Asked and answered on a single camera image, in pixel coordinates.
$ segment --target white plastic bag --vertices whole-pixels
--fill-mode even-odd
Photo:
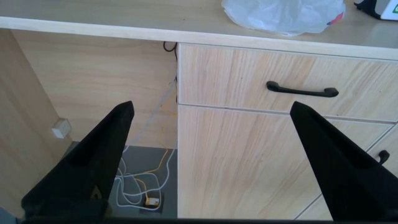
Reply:
[[[283,35],[320,33],[343,18],[343,0],[223,0],[237,25]]]

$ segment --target black object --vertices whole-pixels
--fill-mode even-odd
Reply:
[[[388,158],[390,158],[390,154],[386,150],[382,150],[379,152],[379,157],[380,157],[380,164],[385,163]]]
[[[133,117],[117,105],[25,195],[25,218],[103,217]]]
[[[398,221],[397,177],[309,106],[290,116],[334,221]]]
[[[358,10],[362,10],[366,14],[375,17],[376,19],[381,19],[381,15],[376,13],[376,2],[377,0],[363,0],[361,3],[355,3],[354,5]]]
[[[338,95],[338,91],[336,88],[326,88],[323,92],[314,92],[314,91],[303,91],[303,90],[293,90],[290,88],[280,87],[277,82],[268,81],[267,89],[270,91],[275,91],[278,93],[292,93],[292,94],[300,94],[300,95],[308,95],[308,96],[322,96],[322,97],[335,97]]]
[[[290,115],[334,221],[398,221],[393,174],[310,107],[295,102]],[[130,101],[118,105],[62,159],[22,199],[24,223],[328,223],[104,218],[133,116]]]

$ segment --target floor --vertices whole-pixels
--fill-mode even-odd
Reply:
[[[73,149],[77,144],[78,142],[73,142],[69,150]],[[164,152],[165,149],[130,146],[129,149],[123,154],[123,159],[126,162],[127,166],[127,173],[136,174],[157,168],[159,166],[160,160],[164,155]],[[159,179],[160,185],[162,185],[166,179],[166,162],[170,155],[171,150],[169,150],[169,152],[167,153],[160,169],[154,172],[154,174]],[[108,200],[109,211],[107,215],[111,217],[131,218],[177,218],[177,150],[175,150],[172,157],[170,158],[169,171],[169,179],[161,190],[162,195],[164,195],[164,201],[161,202],[163,204],[162,213],[140,213],[138,208],[119,207],[116,204],[116,188],[119,181],[115,180],[113,183],[111,195],[109,196]],[[148,189],[154,189],[157,187],[157,183],[153,177],[149,175],[144,175],[139,178],[146,183]],[[138,193],[137,187],[131,178],[126,178],[124,185],[125,193]],[[158,192],[159,191],[152,192],[152,194],[158,195]],[[123,199],[120,191],[118,200],[120,205],[127,205],[127,202]],[[137,200],[139,200],[139,197],[129,197],[129,200],[136,202]],[[10,213],[0,207],[0,223],[15,224],[16,219]]]

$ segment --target cabinet door handle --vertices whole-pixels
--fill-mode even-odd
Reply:
[[[390,158],[390,154],[386,150],[382,150],[379,152],[379,157],[380,157],[380,164],[385,163],[388,158]]]
[[[278,93],[292,93],[292,94],[300,94],[300,95],[308,95],[308,96],[322,96],[322,97],[335,97],[338,95],[338,91],[336,88],[326,88],[323,92],[314,92],[314,91],[304,91],[304,90],[293,90],[290,88],[280,87],[277,82],[268,81],[267,89],[270,91],[275,91]]]

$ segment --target wall socket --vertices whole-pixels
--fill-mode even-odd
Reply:
[[[57,138],[63,139],[70,132],[71,126],[69,121],[65,118],[60,118],[52,128],[52,132],[54,132]]]

